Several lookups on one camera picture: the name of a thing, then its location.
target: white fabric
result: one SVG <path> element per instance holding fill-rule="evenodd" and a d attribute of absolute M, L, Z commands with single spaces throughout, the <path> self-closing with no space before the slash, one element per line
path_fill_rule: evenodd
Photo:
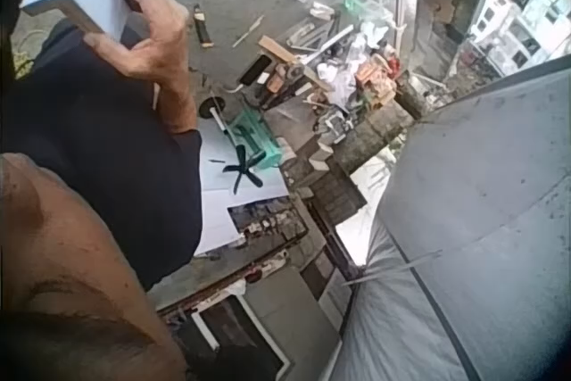
<path fill-rule="evenodd" d="M 537 379 L 565 345 L 571 60 L 553 64 L 446 106 L 410 133 L 333 380 L 464 378 L 410 266 L 472 379 Z"/>

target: screwdriver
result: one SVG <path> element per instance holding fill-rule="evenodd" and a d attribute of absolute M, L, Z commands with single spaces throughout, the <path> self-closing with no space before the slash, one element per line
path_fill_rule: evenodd
<path fill-rule="evenodd" d="M 264 20 L 264 17 L 265 17 L 265 15 L 262 15 L 258 20 L 254 21 L 254 22 L 253 22 L 253 25 L 250 26 L 250 28 L 248 29 L 248 31 L 246 31 L 246 32 L 232 45 L 232 47 L 233 47 L 233 48 L 236 48 L 238 45 L 240 45 L 242 42 L 244 42 L 245 39 L 246 39 L 247 37 L 249 37 L 249 36 L 252 34 L 252 32 L 253 32 L 254 30 L 256 30 L 256 29 L 261 25 L 261 22 Z"/>

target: black shirt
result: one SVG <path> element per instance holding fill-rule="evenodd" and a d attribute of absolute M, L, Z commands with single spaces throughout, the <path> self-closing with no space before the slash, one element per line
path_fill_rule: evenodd
<path fill-rule="evenodd" d="M 2 100 L 2 152 L 25 153 L 83 196 L 148 290 L 199 244 L 200 134 L 170 135 L 152 84 L 121 76 L 58 26 Z"/>

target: black fan blade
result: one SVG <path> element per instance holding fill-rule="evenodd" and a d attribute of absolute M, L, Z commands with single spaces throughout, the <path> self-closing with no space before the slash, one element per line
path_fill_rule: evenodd
<path fill-rule="evenodd" d="M 261 151 L 260 153 L 255 154 L 252 158 L 248 160 L 246 164 L 246 169 L 249 170 L 251 167 L 255 167 L 260 162 L 262 162 L 266 158 L 266 153 Z"/>
<path fill-rule="evenodd" d="M 262 187 L 264 186 L 264 182 L 261 181 L 261 179 L 256 176 L 255 174 L 253 174 L 251 171 L 246 171 L 246 176 L 252 181 L 252 183 L 254 183 L 254 185 L 256 185 L 257 187 Z"/>
<path fill-rule="evenodd" d="M 236 179 L 236 183 L 234 184 L 234 195 L 238 193 L 238 187 L 240 186 L 240 180 L 242 180 L 242 173 L 238 174 L 238 178 Z"/>
<path fill-rule="evenodd" d="M 238 165 L 245 168 L 246 166 L 246 147 L 244 145 L 236 146 L 236 153 L 238 155 Z"/>
<path fill-rule="evenodd" d="M 238 167 L 237 165 L 227 165 L 226 167 L 224 167 L 224 170 L 222 171 L 223 173 L 230 173 L 230 172 L 238 172 L 238 171 L 242 171 L 242 169 L 240 167 Z"/>

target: white sheet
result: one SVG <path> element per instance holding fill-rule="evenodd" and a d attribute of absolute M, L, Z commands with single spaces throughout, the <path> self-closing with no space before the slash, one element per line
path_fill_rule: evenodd
<path fill-rule="evenodd" d="M 243 177 L 237 195 L 233 194 L 237 173 L 223 173 L 224 167 L 237 164 L 236 149 L 216 125 L 214 120 L 199 120 L 198 129 L 203 137 L 200 174 L 203 186 L 203 238 L 196 254 L 218 249 L 235 242 L 238 231 L 228 213 L 236 207 L 256 201 L 278 198 L 289 194 L 279 169 L 258 171 L 264 182 L 256 187 Z M 225 164 L 210 160 L 224 161 Z"/>

